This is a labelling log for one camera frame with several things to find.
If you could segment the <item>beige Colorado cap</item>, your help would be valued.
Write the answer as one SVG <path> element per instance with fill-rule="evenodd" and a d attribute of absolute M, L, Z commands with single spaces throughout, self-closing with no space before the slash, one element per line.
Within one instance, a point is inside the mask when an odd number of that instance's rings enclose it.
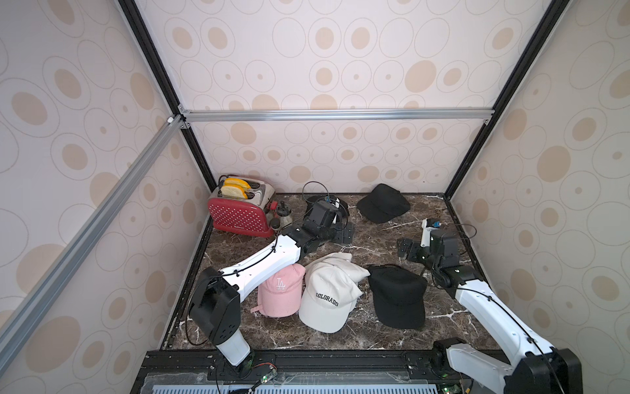
<path fill-rule="evenodd" d="M 327 263 L 309 266 L 300 320 L 322 333 L 336 333 L 346 324 L 361 295 L 359 286 L 340 268 Z"/>

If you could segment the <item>pink cap with logo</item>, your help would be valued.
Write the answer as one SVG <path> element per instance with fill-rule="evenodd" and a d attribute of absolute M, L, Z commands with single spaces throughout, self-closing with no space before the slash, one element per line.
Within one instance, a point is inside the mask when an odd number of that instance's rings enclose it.
<path fill-rule="evenodd" d="M 258 287 L 258 304 L 250 310 L 270 318 L 294 315 L 301 305 L 305 267 L 292 264 L 269 277 Z"/>

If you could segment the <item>black cap white patch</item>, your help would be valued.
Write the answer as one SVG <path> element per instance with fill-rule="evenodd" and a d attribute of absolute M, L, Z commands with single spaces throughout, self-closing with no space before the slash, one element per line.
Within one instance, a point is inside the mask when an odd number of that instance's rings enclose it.
<path fill-rule="evenodd" d="M 354 224 L 350 222 L 348 204 L 336 195 L 313 195 L 306 199 L 304 227 L 307 233 L 323 241 L 350 245 Z"/>

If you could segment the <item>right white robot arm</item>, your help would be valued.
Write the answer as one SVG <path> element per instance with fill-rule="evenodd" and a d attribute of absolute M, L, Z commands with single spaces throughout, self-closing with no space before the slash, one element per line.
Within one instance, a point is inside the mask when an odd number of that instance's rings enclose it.
<path fill-rule="evenodd" d="M 494 393 L 581 393 L 582 364 L 529 328 L 493 292 L 471 265 L 461 264 L 455 234 L 425 228 L 422 239 L 400 238 L 398 255 L 422 264 L 436 285 L 466 308 L 500 346 L 500 361 L 459 338 L 436 341 L 431 367 L 440 374 L 461 373 Z"/>

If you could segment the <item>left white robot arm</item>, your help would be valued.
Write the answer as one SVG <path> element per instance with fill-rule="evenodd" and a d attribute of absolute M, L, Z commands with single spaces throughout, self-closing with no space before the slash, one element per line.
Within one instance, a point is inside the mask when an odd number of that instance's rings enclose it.
<path fill-rule="evenodd" d="M 324 197 L 314 201 L 302 222 L 282 228 L 259 252 L 219 271 L 205 269 L 190 299 L 188 316 L 229 364 L 251 369 L 254 352 L 240 330 L 241 303 L 281 269 L 328 242 L 348 241 L 352 236 L 344 200 Z"/>

